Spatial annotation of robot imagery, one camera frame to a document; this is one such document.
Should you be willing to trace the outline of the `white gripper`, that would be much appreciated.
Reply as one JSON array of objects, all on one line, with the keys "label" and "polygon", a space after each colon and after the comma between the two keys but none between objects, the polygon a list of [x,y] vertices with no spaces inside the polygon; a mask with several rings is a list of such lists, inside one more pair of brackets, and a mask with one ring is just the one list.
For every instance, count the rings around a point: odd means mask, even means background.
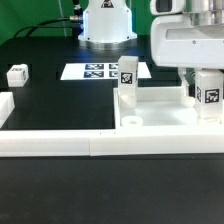
[{"label": "white gripper", "polygon": [[151,26],[151,54],[157,66],[180,67],[182,96],[194,99],[193,68],[224,69],[224,26],[192,26],[187,15],[159,16]]}]

